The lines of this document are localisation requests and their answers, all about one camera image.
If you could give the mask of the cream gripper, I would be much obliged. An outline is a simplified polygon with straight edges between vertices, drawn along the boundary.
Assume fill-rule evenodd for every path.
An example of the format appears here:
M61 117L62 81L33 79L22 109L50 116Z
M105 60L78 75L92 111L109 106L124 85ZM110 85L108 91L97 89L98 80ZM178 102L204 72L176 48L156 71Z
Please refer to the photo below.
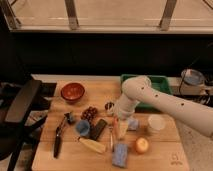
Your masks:
M125 111L116 111L115 112L117 118L114 119L114 128L116 137L118 140L122 140L128 129L128 122L126 121L131 114Z

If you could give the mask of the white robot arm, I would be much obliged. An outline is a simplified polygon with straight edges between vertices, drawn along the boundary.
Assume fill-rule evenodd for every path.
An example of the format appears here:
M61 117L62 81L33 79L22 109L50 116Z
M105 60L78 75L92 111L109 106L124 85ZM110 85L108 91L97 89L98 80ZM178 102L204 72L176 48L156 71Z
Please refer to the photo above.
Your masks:
M129 78L121 89L114 106L119 119L128 119L139 103L145 103L213 139L213 108L155 90L147 76Z

